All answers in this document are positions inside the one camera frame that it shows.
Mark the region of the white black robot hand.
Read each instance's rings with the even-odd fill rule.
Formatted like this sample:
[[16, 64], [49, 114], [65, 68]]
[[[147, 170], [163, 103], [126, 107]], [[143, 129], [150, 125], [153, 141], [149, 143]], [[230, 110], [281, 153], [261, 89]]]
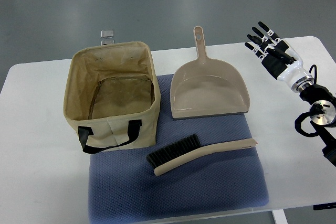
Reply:
[[261, 60], [268, 73], [296, 93], [315, 84], [315, 77], [304, 69], [303, 60], [287, 41], [263, 22], [259, 21], [258, 25], [260, 28], [252, 27], [254, 36], [247, 35], [251, 42], [245, 46]]

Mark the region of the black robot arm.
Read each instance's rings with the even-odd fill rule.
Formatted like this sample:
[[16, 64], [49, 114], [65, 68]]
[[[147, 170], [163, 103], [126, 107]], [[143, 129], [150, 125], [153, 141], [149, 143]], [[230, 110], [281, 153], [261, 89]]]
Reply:
[[[310, 109], [297, 117], [295, 129], [305, 137], [320, 137], [326, 145], [322, 149], [324, 157], [335, 165], [335, 137], [327, 130], [328, 127], [335, 127], [335, 96], [326, 87], [317, 84], [316, 65], [312, 65], [309, 72], [313, 76], [300, 83], [297, 91], [300, 98], [310, 104]], [[315, 130], [312, 133], [302, 129], [302, 123], [307, 118]]]

